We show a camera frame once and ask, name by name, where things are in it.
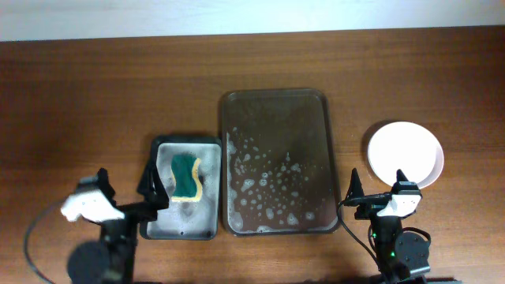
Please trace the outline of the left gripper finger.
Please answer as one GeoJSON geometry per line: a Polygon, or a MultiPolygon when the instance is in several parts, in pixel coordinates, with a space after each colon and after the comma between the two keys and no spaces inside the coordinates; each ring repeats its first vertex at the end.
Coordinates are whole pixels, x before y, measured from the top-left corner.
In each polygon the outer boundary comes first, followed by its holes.
{"type": "Polygon", "coordinates": [[[100,168],[97,172],[97,185],[99,189],[102,191],[103,195],[107,198],[107,200],[115,205],[116,201],[114,200],[115,191],[110,184],[108,172],[104,168],[100,168]]]}
{"type": "Polygon", "coordinates": [[[169,207],[170,198],[163,186],[155,160],[149,159],[137,186],[137,193],[151,207],[169,207]]]}

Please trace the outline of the pink plate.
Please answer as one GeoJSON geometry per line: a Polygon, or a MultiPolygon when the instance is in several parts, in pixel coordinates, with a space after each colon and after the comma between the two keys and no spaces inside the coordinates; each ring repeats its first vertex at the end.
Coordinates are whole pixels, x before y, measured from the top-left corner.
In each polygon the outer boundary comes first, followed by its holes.
{"type": "Polygon", "coordinates": [[[436,136],[409,121],[395,121],[378,128],[368,141],[366,157],[372,172],[383,183],[392,186],[396,172],[401,170],[421,189],[440,177],[445,163],[436,136]]]}

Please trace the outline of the yellow green sponge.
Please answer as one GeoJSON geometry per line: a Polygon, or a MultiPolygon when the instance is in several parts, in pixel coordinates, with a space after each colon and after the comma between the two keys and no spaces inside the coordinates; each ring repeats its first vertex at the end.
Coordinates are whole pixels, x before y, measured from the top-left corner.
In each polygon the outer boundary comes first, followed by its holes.
{"type": "Polygon", "coordinates": [[[175,190],[172,194],[174,202],[198,202],[203,194],[203,186],[199,179],[201,160],[189,154],[174,155],[171,160],[171,173],[175,190]]]}

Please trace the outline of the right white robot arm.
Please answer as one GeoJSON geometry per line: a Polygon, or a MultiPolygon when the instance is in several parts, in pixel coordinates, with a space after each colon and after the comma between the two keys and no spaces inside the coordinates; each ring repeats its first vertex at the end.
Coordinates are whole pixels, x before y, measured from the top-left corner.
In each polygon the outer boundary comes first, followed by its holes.
{"type": "Polygon", "coordinates": [[[356,220],[368,220],[368,244],[348,226],[344,230],[372,257],[381,283],[425,283],[431,235],[414,227],[404,227],[402,220],[413,215],[422,200],[421,190],[398,170],[391,190],[364,194],[361,179],[352,169],[350,186],[339,206],[354,207],[356,220]]]}

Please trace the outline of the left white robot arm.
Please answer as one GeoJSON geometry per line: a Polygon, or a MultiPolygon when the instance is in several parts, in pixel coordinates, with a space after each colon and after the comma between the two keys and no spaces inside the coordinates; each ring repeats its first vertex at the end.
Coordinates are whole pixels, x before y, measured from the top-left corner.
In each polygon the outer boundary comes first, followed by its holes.
{"type": "Polygon", "coordinates": [[[77,183],[61,207],[70,222],[78,219],[100,226],[96,241],[78,245],[70,254],[67,273],[72,283],[132,283],[140,224],[155,221],[169,207],[169,197],[155,161],[149,160],[137,187],[144,199],[119,205],[108,172],[101,168],[77,183]]]}

